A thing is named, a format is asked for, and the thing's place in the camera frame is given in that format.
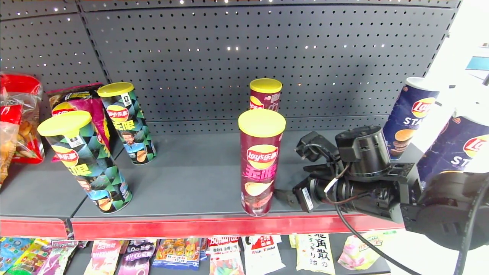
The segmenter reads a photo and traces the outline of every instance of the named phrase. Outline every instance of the black cable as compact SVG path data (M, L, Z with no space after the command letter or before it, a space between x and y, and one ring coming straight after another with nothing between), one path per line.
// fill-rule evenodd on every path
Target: black cable
M489 181L486 181L486 184L479 189L477 197L472 201L472 208L468 214L468 221L465 225L464 236L462 237L462 247L459 250L457 264L455 265L455 271L453 272L454 275L461 275L464 272L465 260L467 259L470 242L472 240L477 210L481 207L482 200L486 196L488 190Z
M341 209L339 208L338 205L334 205L334 208L336 209L336 212L338 213L339 218L341 221L345 224L345 226L355 235L360 241L365 243L369 248L371 248L373 251L375 251L377 254L379 254L381 257L384 259L388 260L389 262L393 263L395 266L399 267L400 269L406 271L407 273L411 275L421 275L420 273L417 273L414 270L411 270L407 268L406 266L400 264L398 261L394 260L393 258L387 256L384 252L382 252L380 249L376 248L373 244L371 244L369 241L367 241L360 233L358 233L353 227L346 221L345 217L343 216L343 213L341 213Z

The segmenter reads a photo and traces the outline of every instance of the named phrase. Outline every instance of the barcode label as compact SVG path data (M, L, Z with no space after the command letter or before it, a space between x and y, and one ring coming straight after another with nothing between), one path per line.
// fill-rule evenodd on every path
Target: barcode label
M128 93L121 94L122 102L124 103L124 107L127 107L132 104L131 97Z
M306 199L307 208L309 210L313 209L314 205L312 205L312 200L311 197L309 196L309 192L307 191L307 188L303 188L302 193L304 194L304 199Z

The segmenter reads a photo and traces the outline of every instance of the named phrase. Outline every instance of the pink snack bag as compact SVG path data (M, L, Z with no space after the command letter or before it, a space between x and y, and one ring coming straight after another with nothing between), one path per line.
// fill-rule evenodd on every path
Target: pink snack bag
M97 130L97 139L109 148L110 134L107 127L107 118L102 100L97 94L102 83L80 85L60 90L47 92L51 115L56 116L71 111L87 111L92 117L92 122ZM52 161L59 161L54 155Z
M123 241L94 241L91 260L83 275L113 275Z

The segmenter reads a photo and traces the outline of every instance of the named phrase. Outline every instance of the snack bag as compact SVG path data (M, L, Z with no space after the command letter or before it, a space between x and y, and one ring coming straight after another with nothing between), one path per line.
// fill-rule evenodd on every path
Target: snack bag
M153 267L168 269L199 269L200 238L162 239Z
M245 275L238 241L239 237L209 238L210 275Z
M34 239L27 238L0 238L0 275L14 265L33 241Z
M0 187L7 177L8 167L15 153L21 122L22 105L0 107Z
M37 275L63 275L73 252L78 246L78 241L53 241L51 244L53 249Z
M36 78L25 74L0 72L0 78L1 104L22 105L22 121L12 162L41 163L44 160L44 148L37 126L42 85Z
M7 273L12 275L35 275L43 266L50 252L51 246L48 240L35 239Z
M265 275L285 267L278 251L276 236L242 237L241 240L246 274Z
M299 234L295 237L296 270L309 270L335 275L328 234Z
M381 247L385 241L391 239L396 233L390 231L369 231L361 234L367 241L376 247ZM379 258L379 254L369 248L355 235L346 239L343 253L338 259L338 263L349 270L366 270L369 269Z
M92 258L83 275L113 275L123 241L94 241Z
M81 110L87 111L92 117L92 122L97 130L97 139L109 148L110 134L105 118L104 105L97 94L98 88L102 83L93 83L69 87L66 89L47 92L51 115L56 116L66 112ZM59 161L59 157L54 155L52 161Z
M118 275L147 275L156 239L131 240L122 256Z

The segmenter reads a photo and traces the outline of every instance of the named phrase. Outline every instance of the potato chip can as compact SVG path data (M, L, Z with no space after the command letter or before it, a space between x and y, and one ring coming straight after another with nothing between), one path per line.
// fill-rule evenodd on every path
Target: potato chip can
M48 118L38 127L68 171L103 213L114 213L133 198L126 180L86 111Z
M254 217L271 208L285 118L272 110L254 109L240 115L241 205Z
M441 173L463 172L489 141L487 106L465 104L450 120L418 162L420 182L428 187Z
M249 109L278 111L282 83L276 79L259 78L250 82Z
M408 77L383 127L392 160L400 159L440 93L422 77Z
M112 83L101 87L97 93L133 163L141 165L152 161L156 157L156 149L134 93L134 85Z

